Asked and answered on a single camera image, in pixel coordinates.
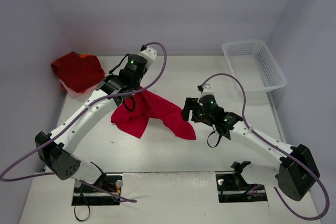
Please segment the magenta t shirt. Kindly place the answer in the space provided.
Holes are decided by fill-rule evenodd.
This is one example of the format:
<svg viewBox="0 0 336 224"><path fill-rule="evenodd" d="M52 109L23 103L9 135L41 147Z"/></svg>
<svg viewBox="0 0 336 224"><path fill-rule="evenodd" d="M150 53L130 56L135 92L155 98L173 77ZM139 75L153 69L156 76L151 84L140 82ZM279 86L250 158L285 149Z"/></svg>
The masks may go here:
<svg viewBox="0 0 336 224"><path fill-rule="evenodd" d="M182 109L176 104L145 90L125 99L113 112L110 121L121 131L141 138L149 119L158 119L176 137L195 140L194 128L183 121L181 112Z"/></svg>

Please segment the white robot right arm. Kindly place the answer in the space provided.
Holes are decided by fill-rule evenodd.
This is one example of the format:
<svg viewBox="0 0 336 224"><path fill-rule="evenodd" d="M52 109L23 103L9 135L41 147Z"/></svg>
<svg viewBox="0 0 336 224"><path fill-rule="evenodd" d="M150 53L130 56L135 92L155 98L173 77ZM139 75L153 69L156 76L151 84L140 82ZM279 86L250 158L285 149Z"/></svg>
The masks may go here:
<svg viewBox="0 0 336 224"><path fill-rule="evenodd" d="M320 177L308 147L292 146L247 127L240 115L219 107L211 94L199 99L186 98L181 117L183 121L210 126L219 139L239 143L265 158L269 168L262 168L262 177L268 177L294 201L300 201Z"/></svg>

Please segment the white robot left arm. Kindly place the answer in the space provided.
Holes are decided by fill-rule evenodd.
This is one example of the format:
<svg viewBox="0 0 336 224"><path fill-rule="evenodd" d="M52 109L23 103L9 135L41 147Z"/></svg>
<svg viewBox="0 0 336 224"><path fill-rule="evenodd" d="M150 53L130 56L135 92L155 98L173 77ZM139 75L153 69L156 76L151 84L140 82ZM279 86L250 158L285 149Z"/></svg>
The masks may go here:
<svg viewBox="0 0 336 224"><path fill-rule="evenodd" d="M65 123L48 134L40 132L35 143L39 158L61 180L83 180L92 192L105 186L105 173L97 165L81 161L74 151L87 133L108 113L113 112L140 82L156 55L127 55L128 62L118 75L107 75L89 99Z"/></svg>

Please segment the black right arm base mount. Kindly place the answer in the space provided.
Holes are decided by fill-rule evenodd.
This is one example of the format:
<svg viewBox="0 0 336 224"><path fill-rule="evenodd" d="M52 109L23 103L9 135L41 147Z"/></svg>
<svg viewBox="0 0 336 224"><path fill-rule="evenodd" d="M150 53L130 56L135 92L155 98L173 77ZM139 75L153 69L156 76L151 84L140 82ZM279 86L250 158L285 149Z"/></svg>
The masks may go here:
<svg viewBox="0 0 336 224"><path fill-rule="evenodd" d="M241 175L250 161L234 162L233 171L216 173L216 186L219 203L241 203L267 201L264 185L248 184Z"/></svg>

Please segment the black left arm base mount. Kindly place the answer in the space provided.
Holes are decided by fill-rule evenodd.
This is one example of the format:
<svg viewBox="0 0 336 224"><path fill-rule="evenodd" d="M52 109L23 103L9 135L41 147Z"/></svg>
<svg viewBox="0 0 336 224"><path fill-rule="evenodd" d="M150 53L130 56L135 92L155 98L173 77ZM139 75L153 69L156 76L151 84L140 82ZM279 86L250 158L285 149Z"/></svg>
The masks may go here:
<svg viewBox="0 0 336 224"><path fill-rule="evenodd" d="M102 185L102 189L113 194L121 194L121 174L108 174L106 181ZM118 206L121 200L94 189L83 183L75 182L72 206Z"/></svg>

